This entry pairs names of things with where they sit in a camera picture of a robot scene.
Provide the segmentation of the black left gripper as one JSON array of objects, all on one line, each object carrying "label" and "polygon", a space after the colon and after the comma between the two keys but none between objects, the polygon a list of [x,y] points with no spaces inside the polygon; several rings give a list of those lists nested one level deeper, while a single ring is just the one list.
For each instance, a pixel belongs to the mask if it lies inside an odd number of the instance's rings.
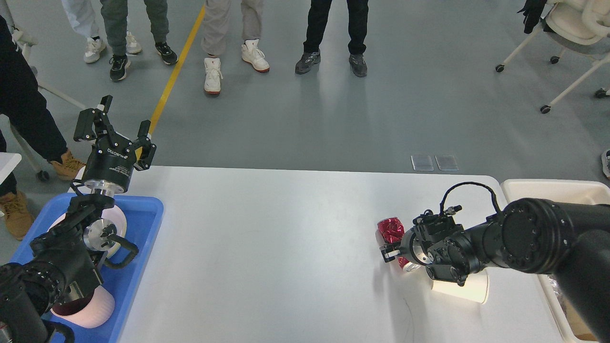
[{"label": "black left gripper", "polygon": [[150,138],[150,120],[140,123],[132,148],[113,143],[113,126],[107,117],[112,100],[111,95],[103,96],[97,107],[79,113],[73,140],[95,141],[83,172],[83,184],[92,192],[122,194],[129,189],[134,168],[150,168],[157,146]]}]

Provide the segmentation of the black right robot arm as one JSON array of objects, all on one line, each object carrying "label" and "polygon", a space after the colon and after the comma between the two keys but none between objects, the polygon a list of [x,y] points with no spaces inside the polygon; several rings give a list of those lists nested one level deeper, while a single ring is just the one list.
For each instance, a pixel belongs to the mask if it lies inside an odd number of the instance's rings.
[{"label": "black right robot arm", "polygon": [[488,267],[555,275],[567,300],[599,342],[609,341],[609,217],[607,203],[577,204],[519,198],[504,209],[488,185],[494,213],[464,228],[454,215],[460,205],[439,204],[414,218],[409,230],[380,233],[384,262],[405,258],[423,266],[432,280],[464,286]]}]

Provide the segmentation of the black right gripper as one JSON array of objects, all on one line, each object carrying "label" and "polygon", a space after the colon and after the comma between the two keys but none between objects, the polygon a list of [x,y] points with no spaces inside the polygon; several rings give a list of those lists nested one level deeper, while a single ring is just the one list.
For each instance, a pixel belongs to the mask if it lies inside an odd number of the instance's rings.
[{"label": "black right gripper", "polygon": [[385,263],[394,261],[401,256],[416,265],[427,266],[432,264],[431,258],[427,255],[415,232],[405,232],[401,243],[385,243],[379,249]]}]

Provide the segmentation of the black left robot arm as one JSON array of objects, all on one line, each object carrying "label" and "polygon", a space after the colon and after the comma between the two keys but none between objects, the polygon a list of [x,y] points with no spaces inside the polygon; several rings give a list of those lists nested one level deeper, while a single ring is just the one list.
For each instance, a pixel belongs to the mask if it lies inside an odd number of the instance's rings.
[{"label": "black left robot arm", "polygon": [[73,138],[92,141],[93,148],[83,178],[71,182],[76,195],[64,219],[30,242],[30,262],[1,267],[3,343],[49,343],[55,333],[73,343],[72,329],[43,315],[56,305],[92,297],[104,283],[102,266],[122,269],[139,254],[102,213],[115,206],[115,195],[128,191],[134,170],[150,168],[156,145],[150,120],[140,123],[135,140],[116,132],[108,117],[111,102],[111,95],[104,96],[97,107],[79,113]]}]

